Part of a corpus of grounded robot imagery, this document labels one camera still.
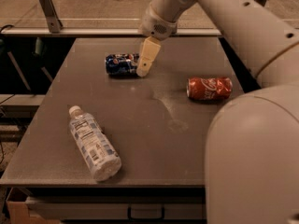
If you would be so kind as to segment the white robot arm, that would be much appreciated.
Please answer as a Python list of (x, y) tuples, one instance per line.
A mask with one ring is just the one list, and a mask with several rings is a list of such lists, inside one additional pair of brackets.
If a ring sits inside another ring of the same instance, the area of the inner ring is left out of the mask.
[(298, 224), (299, 33), (254, 0), (151, 0), (155, 41), (199, 4), (259, 87), (228, 102), (206, 136), (207, 224)]

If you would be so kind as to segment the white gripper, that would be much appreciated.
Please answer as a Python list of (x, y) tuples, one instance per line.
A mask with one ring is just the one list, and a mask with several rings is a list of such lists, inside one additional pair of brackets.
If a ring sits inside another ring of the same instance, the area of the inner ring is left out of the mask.
[(136, 68), (136, 73), (139, 77), (145, 77), (148, 74), (161, 49), (160, 41), (174, 34), (177, 31), (177, 27), (178, 23), (176, 21), (166, 21), (155, 12), (152, 6), (147, 7), (138, 28), (142, 35), (148, 37), (140, 45)]

